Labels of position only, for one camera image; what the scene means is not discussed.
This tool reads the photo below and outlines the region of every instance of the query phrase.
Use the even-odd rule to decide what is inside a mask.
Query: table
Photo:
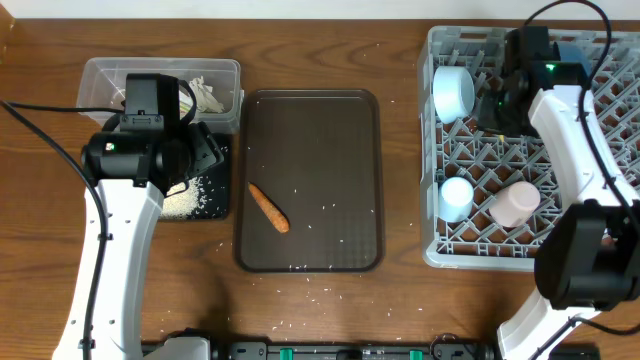
[[[532,291],[533,277],[434,269],[422,260],[416,60],[434,25],[519,23],[18,20],[0,65],[0,98],[72,106],[84,63],[98,56],[233,58],[242,65],[247,93],[368,89],[380,104],[386,228],[381,265],[361,275],[254,275],[232,258],[233,210],[221,222],[160,223],[144,291],[142,339],[200,327],[223,340],[415,343],[443,332],[490,340]],[[614,28],[640,31],[640,23],[616,22]],[[81,115],[24,114],[77,160],[98,130]],[[0,358],[46,359],[71,306],[84,237],[84,189],[62,159],[4,112],[0,164]],[[640,322],[639,310],[640,302],[623,304],[598,320],[627,327]],[[637,338],[584,327],[569,341],[596,342],[605,359],[628,359],[640,350]]]

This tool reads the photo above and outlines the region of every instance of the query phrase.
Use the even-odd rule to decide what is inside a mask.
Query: cup
[[[433,76],[433,102],[440,121],[449,124],[465,117],[476,101],[473,80],[466,68],[440,66]]]
[[[489,214],[504,227],[518,227],[531,217],[540,205],[540,192],[533,184],[519,181],[496,194]]]
[[[461,177],[452,177],[440,187],[438,217],[459,222],[469,217],[473,206],[473,186]]]

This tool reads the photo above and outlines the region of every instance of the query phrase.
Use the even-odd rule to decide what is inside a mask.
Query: carrot
[[[249,192],[251,192],[251,195],[258,203],[258,206],[260,206],[260,209],[262,209],[262,212],[267,215],[267,218],[269,219],[269,221],[271,221],[273,227],[275,227],[276,230],[278,230],[282,234],[288,232],[289,221],[287,221],[287,218],[282,215],[278,208],[276,208],[275,205],[273,205],[271,201],[267,199],[262,191],[260,191],[257,186],[249,183]]]

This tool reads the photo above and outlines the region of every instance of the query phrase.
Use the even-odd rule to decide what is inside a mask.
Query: dish rack
[[[502,86],[500,72],[508,28],[437,26],[429,31],[418,60],[422,128],[420,217],[423,258],[440,268],[533,271],[538,247],[562,215],[558,186],[540,139],[485,134],[471,116],[443,124],[435,112],[432,80],[439,66],[464,66],[474,81],[476,104],[487,90]],[[592,66],[606,34],[549,30],[552,42],[580,48]],[[614,32],[611,49],[592,90],[600,127],[618,166],[640,190],[640,33]],[[438,219],[438,186],[461,176],[474,186],[468,220]],[[488,208],[495,194],[517,181],[534,184],[540,206],[524,225],[505,228]]]

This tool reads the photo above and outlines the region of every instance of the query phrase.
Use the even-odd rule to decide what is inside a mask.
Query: black tray
[[[252,272],[362,272],[382,259],[378,104],[365,90],[261,90],[241,124],[235,258]],[[248,191],[289,219],[280,234]]]

